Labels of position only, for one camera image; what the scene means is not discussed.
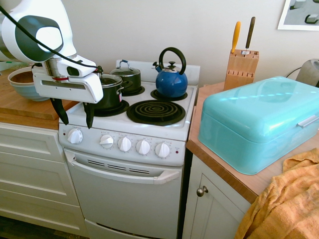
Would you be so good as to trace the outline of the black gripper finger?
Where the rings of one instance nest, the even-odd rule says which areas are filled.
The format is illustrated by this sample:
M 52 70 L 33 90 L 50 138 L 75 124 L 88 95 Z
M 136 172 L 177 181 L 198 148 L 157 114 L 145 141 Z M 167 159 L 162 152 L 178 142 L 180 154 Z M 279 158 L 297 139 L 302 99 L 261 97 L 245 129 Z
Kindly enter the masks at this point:
M 94 107 L 91 103 L 83 102 L 84 111 L 86 114 L 86 124 L 88 129 L 92 127 L 93 119 L 94 119 Z
M 63 107 L 63 103 L 61 99 L 50 98 L 51 104 L 58 114 L 59 118 L 65 125 L 69 124 L 67 113 Z

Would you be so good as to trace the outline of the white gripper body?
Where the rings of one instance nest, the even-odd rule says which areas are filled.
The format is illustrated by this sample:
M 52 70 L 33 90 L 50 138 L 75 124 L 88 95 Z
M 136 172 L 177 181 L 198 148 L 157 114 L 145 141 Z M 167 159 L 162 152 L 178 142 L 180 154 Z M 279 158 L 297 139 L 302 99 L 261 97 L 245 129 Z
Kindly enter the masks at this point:
M 54 80 L 42 68 L 33 68 L 32 74 L 35 89 L 42 97 L 93 104 L 103 98 L 100 78 L 94 73 L 85 77 L 69 77 L 65 81 Z

